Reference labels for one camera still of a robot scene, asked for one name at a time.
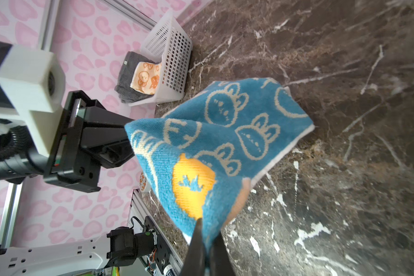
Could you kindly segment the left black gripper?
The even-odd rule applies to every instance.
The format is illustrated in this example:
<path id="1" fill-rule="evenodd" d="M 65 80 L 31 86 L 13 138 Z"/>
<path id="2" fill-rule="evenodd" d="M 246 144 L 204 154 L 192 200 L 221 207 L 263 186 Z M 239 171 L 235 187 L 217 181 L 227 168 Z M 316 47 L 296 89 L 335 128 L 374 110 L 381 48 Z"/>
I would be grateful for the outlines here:
<path id="1" fill-rule="evenodd" d="M 112 169 L 135 156 L 123 129 L 133 119 L 92 106 L 93 103 L 81 90 L 68 93 L 44 182 L 84 193 L 99 192 L 99 163 Z"/>

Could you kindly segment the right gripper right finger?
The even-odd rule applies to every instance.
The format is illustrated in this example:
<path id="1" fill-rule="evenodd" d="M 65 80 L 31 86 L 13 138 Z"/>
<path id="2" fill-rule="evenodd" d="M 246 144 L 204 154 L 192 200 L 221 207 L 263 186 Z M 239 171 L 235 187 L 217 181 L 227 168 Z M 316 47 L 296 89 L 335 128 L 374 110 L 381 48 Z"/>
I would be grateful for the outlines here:
<path id="1" fill-rule="evenodd" d="M 210 276 L 236 276 L 222 234 L 218 234 L 209 251 Z"/>

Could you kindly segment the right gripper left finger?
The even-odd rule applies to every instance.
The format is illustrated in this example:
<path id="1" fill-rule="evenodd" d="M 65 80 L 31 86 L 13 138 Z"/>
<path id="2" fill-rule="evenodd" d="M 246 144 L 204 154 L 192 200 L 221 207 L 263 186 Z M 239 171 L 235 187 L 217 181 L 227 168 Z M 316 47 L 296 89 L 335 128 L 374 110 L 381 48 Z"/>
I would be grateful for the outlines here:
<path id="1" fill-rule="evenodd" d="M 180 276 L 204 276 L 205 256 L 206 249 L 202 240 L 202 219 L 199 218 L 195 225 Z"/>

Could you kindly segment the grey towel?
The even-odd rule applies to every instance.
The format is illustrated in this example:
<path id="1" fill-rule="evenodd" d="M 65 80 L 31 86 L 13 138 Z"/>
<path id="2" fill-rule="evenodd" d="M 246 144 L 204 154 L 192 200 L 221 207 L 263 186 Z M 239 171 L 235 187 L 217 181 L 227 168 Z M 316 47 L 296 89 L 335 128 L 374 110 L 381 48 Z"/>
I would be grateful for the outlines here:
<path id="1" fill-rule="evenodd" d="M 118 97 L 122 103 L 138 102 L 140 100 L 144 100 L 153 96 L 139 93 L 130 87 L 133 73 L 135 72 L 135 68 L 139 62 L 154 63 L 153 61 L 136 52 L 129 52 L 124 58 L 124 63 L 118 75 L 118 83 L 115 87 L 115 91 L 118 93 Z"/>

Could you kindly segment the orange patterned towel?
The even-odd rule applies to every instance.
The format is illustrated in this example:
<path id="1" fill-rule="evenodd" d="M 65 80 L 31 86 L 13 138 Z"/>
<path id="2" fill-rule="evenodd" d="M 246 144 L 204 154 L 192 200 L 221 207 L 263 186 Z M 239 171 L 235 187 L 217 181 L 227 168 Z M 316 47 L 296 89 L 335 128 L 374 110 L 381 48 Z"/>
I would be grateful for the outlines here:
<path id="1" fill-rule="evenodd" d="M 139 62 L 130 87 L 139 93 L 154 95 L 159 84 L 161 68 L 161 63 Z"/>

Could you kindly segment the teal patterned towel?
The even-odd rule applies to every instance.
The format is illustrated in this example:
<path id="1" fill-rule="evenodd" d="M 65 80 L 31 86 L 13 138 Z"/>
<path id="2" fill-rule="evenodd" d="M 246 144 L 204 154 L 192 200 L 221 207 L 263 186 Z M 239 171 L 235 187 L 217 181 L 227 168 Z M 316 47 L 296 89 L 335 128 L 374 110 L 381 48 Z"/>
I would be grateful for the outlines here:
<path id="1" fill-rule="evenodd" d="M 161 118 L 125 126 L 148 183 L 175 225 L 212 245 L 248 178 L 256 184 L 298 141 L 311 118 L 276 80 L 215 81 Z"/>

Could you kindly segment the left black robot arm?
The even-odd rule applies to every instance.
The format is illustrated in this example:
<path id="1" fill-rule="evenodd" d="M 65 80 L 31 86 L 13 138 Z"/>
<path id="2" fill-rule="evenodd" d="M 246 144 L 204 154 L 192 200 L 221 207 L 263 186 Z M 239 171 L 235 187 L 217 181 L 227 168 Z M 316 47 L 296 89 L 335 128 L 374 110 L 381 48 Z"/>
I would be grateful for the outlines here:
<path id="1" fill-rule="evenodd" d="M 42 175 L 45 182 L 84 193 L 97 193 L 101 169 L 120 167 L 134 153 L 124 125 L 129 119 L 106 110 L 85 92 L 68 95 L 50 156 L 26 148 L 0 161 L 0 177 L 15 183 Z M 118 227 L 101 236 L 45 247 L 9 247 L 0 242 L 0 276 L 66 276 L 133 264 L 157 256 L 160 233 L 150 217 L 140 230 Z"/>

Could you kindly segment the left diagonal aluminium strut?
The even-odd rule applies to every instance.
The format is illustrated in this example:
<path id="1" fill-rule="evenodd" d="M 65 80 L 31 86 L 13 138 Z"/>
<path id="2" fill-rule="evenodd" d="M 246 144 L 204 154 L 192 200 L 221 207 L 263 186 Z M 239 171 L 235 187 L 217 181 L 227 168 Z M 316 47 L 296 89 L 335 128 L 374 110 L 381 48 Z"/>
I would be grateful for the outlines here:
<path id="1" fill-rule="evenodd" d="M 11 246 L 20 208 L 22 188 L 23 184 L 10 183 L 8 186 L 0 227 L 1 248 Z"/>

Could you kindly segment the white plastic basket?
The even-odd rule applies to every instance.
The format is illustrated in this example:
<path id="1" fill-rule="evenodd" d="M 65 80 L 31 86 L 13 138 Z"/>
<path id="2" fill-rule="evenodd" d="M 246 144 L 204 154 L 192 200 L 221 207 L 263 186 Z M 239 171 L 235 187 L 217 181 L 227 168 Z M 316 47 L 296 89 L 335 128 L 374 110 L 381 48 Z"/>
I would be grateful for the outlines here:
<path id="1" fill-rule="evenodd" d="M 183 99 L 192 50 L 192 40 L 169 9 L 140 47 L 141 55 L 162 65 L 156 93 L 128 105 L 162 104 Z"/>

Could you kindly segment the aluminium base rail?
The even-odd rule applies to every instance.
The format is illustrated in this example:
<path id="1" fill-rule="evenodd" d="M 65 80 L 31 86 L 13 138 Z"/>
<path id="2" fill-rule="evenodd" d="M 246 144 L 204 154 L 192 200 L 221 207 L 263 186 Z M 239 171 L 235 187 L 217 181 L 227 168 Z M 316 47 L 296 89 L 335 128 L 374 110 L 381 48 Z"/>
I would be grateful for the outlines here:
<path id="1" fill-rule="evenodd" d="M 182 261 L 142 201 L 139 190 L 132 193 L 127 226 L 132 228 L 135 234 L 147 233 L 154 239 L 154 249 L 140 257 L 140 262 L 147 272 L 153 276 L 180 274 Z"/>

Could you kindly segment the left corner aluminium post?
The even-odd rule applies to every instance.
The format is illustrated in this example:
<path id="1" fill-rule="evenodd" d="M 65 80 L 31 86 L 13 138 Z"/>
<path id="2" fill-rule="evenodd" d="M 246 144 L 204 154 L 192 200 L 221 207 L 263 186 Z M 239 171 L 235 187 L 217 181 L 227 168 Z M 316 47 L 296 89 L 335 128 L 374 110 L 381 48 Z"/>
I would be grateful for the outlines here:
<path id="1" fill-rule="evenodd" d="M 101 0 L 106 6 L 115 11 L 119 12 L 120 14 L 128 17 L 129 19 L 133 20 L 135 23 L 138 23 L 140 26 L 144 27 L 145 29 L 152 30 L 153 27 L 156 25 L 156 22 L 142 12 L 133 8 L 131 5 L 126 3 L 125 1 L 119 0 Z"/>

